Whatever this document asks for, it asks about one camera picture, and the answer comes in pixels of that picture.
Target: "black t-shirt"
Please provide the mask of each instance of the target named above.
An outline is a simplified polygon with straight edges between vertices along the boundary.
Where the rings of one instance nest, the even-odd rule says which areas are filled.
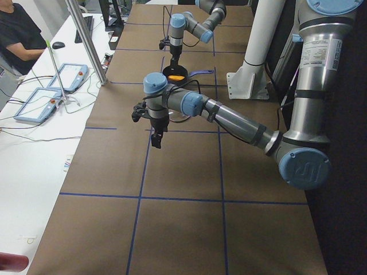
[[[15,3],[13,13],[0,11],[0,51],[20,73],[27,74],[36,60],[23,61],[6,49],[9,45],[19,42],[27,50],[46,48],[41,30],[23,7]]]

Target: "red cylinder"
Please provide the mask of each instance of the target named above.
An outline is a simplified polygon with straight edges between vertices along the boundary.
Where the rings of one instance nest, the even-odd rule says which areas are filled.
[[[0,252],[0,270],[20,272],[26,269],[29,259],[27,256]]]

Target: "warning label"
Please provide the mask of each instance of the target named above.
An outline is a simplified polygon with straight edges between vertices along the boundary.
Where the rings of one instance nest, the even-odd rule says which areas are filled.
[[[342,41],[339,39],[317,40],[303,44],[300,68],[326,67],[337,70]]]

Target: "metal post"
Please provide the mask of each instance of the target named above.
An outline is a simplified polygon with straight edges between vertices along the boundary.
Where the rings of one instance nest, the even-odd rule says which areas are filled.
[[[93,45],[92,38],[89,35],[87,26],[85,25],[83,15],[79,9],[79,5],[76,0],[65,0],[68,5],[68,10],[70,12],[71,17],[73,18],[76,29],[78,30],[81,40],[84,44],[85,50],[91,60],[92,66],[98,76],[98,79],[101,85],[105,85],[107,83],[106,74],[101,66],[100,60],[98,58],[97,51]]]

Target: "computer mouse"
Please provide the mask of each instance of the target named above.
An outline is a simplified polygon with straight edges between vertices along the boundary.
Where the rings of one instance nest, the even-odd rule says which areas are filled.
[[[52,44],[52,49],[55,49],[55,50],[61,49],[63,47],[65,47],[65,44],[63,42],[54,42]]]

